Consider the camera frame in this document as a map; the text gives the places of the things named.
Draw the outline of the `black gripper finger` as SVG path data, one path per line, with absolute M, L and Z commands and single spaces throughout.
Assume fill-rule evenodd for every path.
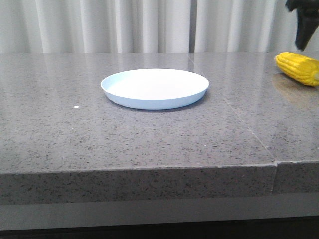
M 304 51 L 313 33 L 319 26 L 318 0 L 287 0 L 286 8 L 289 12 L 297 11 L 297 33 L 295 45 Z

